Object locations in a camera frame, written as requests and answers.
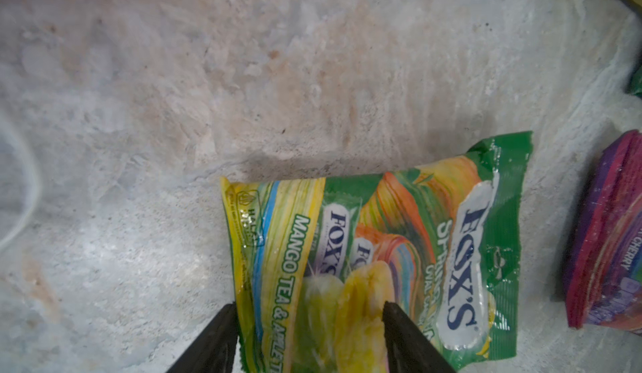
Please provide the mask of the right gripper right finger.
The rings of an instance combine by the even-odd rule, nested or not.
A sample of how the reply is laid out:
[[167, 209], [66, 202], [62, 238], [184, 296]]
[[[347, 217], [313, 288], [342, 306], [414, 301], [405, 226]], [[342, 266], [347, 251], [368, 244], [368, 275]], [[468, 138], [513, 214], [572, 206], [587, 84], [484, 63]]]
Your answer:
[[382, 319], [390, 373], [456, 373], [398, 304], [386, 301]]

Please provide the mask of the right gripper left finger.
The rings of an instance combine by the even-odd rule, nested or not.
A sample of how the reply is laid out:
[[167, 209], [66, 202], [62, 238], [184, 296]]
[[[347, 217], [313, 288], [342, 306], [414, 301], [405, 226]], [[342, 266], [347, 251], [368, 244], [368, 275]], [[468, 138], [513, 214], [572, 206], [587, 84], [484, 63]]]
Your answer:
[[235, 302], [226, 304], [167, 373], [231, 373], [239, 338]]

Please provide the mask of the green mango tea candy packet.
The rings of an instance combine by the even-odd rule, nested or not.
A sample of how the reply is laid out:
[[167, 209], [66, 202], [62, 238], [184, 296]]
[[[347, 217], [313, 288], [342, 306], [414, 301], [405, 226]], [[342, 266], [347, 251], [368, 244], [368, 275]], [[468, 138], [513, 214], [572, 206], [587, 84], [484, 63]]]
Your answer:
[[397, 304], [454, 369], [517, 353], [530, 132], [402, 171], [221, 181], [242, 368], [385, 372]]

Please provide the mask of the purple snack packet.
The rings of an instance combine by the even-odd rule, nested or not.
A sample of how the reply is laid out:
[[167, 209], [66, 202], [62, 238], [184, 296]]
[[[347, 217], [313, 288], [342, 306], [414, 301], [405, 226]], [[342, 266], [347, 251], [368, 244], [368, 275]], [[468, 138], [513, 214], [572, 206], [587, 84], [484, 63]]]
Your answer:
[[564, 266], [569, 326], [641, 333], [641, 133], [602, 153]]

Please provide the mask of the red paper gift bag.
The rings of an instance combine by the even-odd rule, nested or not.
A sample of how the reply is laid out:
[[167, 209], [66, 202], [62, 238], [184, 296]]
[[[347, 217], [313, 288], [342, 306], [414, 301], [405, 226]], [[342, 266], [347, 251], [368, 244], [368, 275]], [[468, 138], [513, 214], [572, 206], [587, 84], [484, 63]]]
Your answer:
[[43, 178], [27, 138], [1, 115], [1, 252], [25, 231], [43, 194]]

